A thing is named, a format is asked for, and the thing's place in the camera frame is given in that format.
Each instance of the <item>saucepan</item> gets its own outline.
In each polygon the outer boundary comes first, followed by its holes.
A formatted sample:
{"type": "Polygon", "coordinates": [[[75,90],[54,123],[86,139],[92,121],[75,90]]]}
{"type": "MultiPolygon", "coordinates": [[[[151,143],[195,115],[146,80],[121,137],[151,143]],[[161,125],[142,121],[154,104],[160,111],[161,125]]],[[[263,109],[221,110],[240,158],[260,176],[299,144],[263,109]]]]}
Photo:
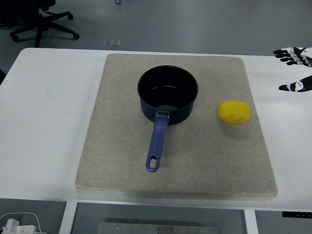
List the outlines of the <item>saucepan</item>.
{"type": "Polygon", "coordinates": [[[154,122],[146,169],[156,172],[167,126],[178,124],[190,115],[198,84],[188,71],[164,65],[145,72],[138,81],[137,91],[143,114],[154,122]]]}

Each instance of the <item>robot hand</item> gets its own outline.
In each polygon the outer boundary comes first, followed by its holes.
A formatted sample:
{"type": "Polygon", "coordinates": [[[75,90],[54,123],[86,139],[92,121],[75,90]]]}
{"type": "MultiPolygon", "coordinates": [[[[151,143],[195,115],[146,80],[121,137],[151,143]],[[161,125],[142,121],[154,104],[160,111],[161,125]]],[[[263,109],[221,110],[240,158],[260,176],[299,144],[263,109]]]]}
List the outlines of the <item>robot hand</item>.
{"type": "Polygon", "coordinates": [[[301,79],[300,81],[281,85],[279,90],[290,91],[290,92],[306,92],[312,90],[312,76],[301,79]]]}
{"type": "Polygon", "coordinates": [[[273,52],[276,58],[282,62],[287,62],[287,65],[300,64],[307,67],[312,66],[312,48],[290,47],[273,52]]]}

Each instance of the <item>floor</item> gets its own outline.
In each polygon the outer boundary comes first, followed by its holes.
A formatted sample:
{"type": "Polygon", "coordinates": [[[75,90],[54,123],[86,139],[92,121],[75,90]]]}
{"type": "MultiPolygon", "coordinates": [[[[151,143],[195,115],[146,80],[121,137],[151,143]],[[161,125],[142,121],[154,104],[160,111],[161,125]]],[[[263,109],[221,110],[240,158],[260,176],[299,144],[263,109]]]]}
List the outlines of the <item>floor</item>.
{"type": "MultiPolygon", "coordinates": [[[[57,0],[50,11],[70,11],[56,22],[80,34],[49,29],[42,48],[126,50],[272,56],[285,47],[312,45],[311,0],[57,0]],[[119,47],[108,47],[119,39],[119,47]]],[[[35,30],[13,42],[0,27],[0,69],[7,73],[20,51],[34,47],[35,30]]]]}

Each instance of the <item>yellow lemon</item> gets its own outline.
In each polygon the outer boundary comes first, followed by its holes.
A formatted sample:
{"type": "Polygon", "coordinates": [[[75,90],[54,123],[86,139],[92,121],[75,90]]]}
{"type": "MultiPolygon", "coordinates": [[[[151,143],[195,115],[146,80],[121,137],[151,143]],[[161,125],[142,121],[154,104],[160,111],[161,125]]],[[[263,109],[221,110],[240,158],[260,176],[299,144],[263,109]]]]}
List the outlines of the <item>yellow lemon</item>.
{"type": "Polygon", "coordinates": [[[241,101],[225,101],[218,107],[219,118],[228,124],[240,124],[249,120],[249,106],[241,101]]]}

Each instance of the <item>saucepan handle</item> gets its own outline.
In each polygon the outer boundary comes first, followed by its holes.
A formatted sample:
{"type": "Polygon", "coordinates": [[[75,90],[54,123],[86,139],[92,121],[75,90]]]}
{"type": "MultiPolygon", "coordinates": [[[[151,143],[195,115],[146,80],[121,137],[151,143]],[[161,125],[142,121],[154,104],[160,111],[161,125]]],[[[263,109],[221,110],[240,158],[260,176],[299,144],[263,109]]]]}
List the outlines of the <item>saucepan handle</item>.
{"type": "Polygon", "coordinates": [[[155,116],[150,149],[146,159],[146,169],[149,172],[156,172],[159,169],[162,147],[164,144],[168,123],[169,116],[155,116]],[[153,159],[156,160],[156,163],[154,167],[151,167],[151,162],[153,159]]]}

